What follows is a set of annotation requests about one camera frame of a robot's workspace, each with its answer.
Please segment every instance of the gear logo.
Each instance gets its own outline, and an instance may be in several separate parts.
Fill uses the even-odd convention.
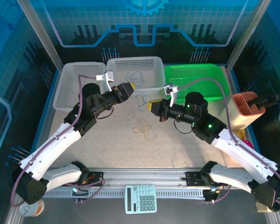
[[[131,13],[136,15],[142,14],[143,16],[158,13],[160,9],[164,9],[164,5],[169,3],[168,0],[124,0],[123,3],[126,9],[129,9]]]

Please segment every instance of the pink object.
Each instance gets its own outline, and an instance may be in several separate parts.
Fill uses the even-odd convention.
[[[252,145],[251,142],[249,142],[249,141],[246,140],[246,139],[243,139],[242,141],[243,141],[244,143],[246,143],[248,146],[250,146],[252,149],[254,149],[254,147],[253,147],[253,145]]]

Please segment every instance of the white plastic basket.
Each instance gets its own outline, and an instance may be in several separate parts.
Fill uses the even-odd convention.
[[[159,57],[113,58],[108,61],[106,70],[112,70],[114,74],[111,86],[135,83],[135,95],[156,94],[165,84],[164,65]]]
[[[64,65],[57,90],[55,93],[53,107],[56,110],[70,112],[79,102],[78,75],[96,77],[105,71],[105,64],[101,62],[74,62]],[[102,82],[93,79],[81,78],[82,86],[88,83],[99,85],[101,93],[104,93]]]

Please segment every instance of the green plastic basket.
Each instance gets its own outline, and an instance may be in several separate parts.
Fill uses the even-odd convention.
[[[202,77],[210,77],[217,80],[224,90],[225,96],[229,94],[229,87],[222,69],[215,64],[182,64],[170,65],[165,68],[166,83],[173,83],[178,87],[186,85]],[[189,92],[200,92],[207,101],[222,99],[222,93],[214,82],[203,80],[189,87],[179,90],[177,104],[184,104]]]

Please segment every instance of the white table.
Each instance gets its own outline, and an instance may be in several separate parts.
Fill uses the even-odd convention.
[[[152,99],[164,95],[151,96]],[[114,106],[112,116],[97,120],[96,125],[79,141],[71,145],[52,165],[62,167],[79,160],[89,168],[201,168],[210,160],[227,167],[240,167],[230,156],[198,139],[193,133],[181,134],[173,120],[159,122],[146,106],[139,111],[135,96],[121,105]],[[209,103],[209,113],[218,117],[224,109],[224,100]],[[142,133],[129,129],[125,116],[137,112],[152,126],[156,133],[153,141],[147,141]],[[67,113],[56,111],[50,135],[63,123]],[[178,123],[181,131],[189,125]]]

